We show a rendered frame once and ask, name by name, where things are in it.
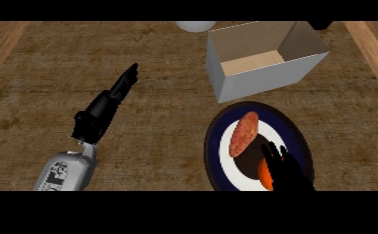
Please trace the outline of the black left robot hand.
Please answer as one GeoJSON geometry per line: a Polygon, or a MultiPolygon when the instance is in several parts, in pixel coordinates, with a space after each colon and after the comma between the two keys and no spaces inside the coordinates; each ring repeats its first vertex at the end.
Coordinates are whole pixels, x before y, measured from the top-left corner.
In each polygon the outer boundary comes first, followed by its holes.
{"type": "Polygon", "coordinates": [[[118,106],[138,82],[138,68],[139,64],[135,63],[121,74],[112,88],[101,92],[86,110],[75,114],[75,125],[71,137],[81,142],[96,144],[102,139],[118,106]]]}

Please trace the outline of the white rounded object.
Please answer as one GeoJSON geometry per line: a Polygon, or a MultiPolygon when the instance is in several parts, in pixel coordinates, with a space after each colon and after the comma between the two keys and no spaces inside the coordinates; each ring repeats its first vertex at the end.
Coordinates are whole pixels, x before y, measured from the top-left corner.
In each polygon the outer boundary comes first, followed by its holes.
{"type": "Polygon", "coordinates": [[[176,25],[182,30],[198,33],[210,30],[216,25],[216,21],[177,21],[176,25]]]}

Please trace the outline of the dark blue white plate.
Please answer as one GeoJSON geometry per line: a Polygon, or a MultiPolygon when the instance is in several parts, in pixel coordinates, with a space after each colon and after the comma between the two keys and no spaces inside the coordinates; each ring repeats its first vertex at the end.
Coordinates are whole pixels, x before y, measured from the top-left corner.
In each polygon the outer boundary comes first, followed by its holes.
{"type": "Polygon", "coordinates": [[[204,139],[204,161],[208,179],[217,191],[267,191],[259,178],[264,158],[262,145],[273,142],[294,156],[309,180],[315,179],[313,160],[304,136],[291,119],[267,104],[245,101],[228,106],[213,119],[204,139]],[[238,157],[229,155],[229,145],[241,118],[259,115],[257,137],[238,157]]]}

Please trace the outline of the black object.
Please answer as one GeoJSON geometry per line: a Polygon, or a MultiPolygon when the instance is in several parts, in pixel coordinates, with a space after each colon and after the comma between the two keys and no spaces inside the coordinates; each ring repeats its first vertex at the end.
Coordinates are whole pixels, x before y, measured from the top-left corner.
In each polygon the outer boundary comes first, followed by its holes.
{"type": "Polygon", "coordinates": [[[332,22],[331,21],[310,21],[309,22],[312,28],[318,31],[327,30],[328,27],[331,26],[332,22]]]}

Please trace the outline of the orange speckled squash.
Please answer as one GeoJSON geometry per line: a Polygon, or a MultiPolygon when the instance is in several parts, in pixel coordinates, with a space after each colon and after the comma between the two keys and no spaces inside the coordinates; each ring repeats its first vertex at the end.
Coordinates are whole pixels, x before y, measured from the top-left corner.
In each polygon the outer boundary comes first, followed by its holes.
{"type": "Polygon", "coordinates": [[[259,133],[259,114],[250,111],[239,119],[232,133],[229,144],[229,155],[236,158],[245,151],[250,143],[254,141],[259,133]]]}

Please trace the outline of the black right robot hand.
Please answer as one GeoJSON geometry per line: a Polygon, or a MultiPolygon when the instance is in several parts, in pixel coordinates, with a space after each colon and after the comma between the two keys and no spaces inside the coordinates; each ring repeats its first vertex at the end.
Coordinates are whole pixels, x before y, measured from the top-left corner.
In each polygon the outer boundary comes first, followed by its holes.
{"type": "Polygon", "coordinates": [[[300,164],[284,146],[276,147],[273,142],[262,145],[272,186],[275,192],[315,192],[310,180],[303,174],[300,164]]]}

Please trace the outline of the grey cardboard box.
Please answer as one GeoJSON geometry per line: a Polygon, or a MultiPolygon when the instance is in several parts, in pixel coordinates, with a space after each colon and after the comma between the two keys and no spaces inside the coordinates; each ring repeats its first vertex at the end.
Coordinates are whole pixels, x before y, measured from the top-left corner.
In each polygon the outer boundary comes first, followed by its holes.
{"type": "Polygon", "coordinates": [[[207,74],[217,102],[296,84],[328,53],[306,21],[256,21],[211,30],[207,74]]]}

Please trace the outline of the bright orange vegetable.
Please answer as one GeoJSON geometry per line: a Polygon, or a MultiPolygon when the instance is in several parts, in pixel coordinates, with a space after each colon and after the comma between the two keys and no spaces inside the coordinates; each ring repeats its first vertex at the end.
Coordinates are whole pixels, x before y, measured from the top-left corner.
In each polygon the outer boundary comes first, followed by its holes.
{"type": "Polygon", "coordinates": [[[273,180],[270,176],[270,171],[267,167],[267,162],[266,159],[262,159],[260,164],[259,164],[259,179],[263,187],[272,191],[273,190],[273,180]]]}

